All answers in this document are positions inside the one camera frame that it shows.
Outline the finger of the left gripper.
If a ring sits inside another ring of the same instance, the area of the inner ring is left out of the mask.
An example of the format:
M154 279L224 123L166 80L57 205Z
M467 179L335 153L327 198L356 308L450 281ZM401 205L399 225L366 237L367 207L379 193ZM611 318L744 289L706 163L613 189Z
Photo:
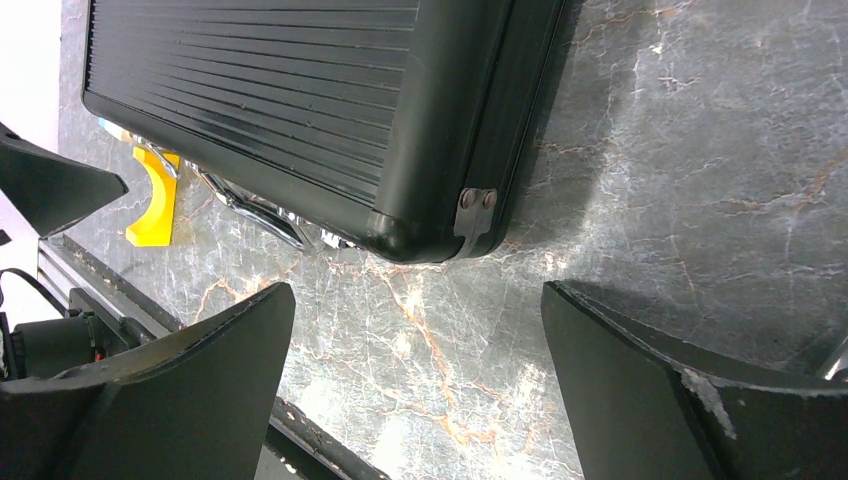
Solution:
M45 150L1 127L1 191L41 238L128 192L121 177Z

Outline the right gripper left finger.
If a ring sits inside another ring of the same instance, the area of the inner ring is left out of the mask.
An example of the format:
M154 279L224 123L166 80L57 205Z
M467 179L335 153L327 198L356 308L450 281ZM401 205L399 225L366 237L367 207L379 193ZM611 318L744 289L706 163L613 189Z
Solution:
M295 309L277 282L105 360L3 381L2 477L253 478Z

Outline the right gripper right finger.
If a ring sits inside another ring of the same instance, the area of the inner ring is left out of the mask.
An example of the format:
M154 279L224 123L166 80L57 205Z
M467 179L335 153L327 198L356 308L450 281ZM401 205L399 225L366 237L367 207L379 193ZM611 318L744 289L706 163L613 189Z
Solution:
M670 336L561 281L541 316L587 479L843 479L847 384Z

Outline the black poker case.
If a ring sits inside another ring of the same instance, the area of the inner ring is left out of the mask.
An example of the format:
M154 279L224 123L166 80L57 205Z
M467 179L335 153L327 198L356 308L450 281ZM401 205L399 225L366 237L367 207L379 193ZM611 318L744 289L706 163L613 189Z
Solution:
M94 115L387 261L503 241L562 1L92 1Z

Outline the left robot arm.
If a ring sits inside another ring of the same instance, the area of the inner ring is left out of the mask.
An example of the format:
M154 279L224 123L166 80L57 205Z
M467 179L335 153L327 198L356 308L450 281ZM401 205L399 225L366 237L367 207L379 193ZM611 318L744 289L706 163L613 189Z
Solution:
M118 175L54 154L2 127L1 192L39 238L64 232L127 191ZM85 286L71 288L61 299L20 268L4 267L1 273L23 280L58 313L15 327L1 321L4 381L53 377L155 338L138 320L110 311Z

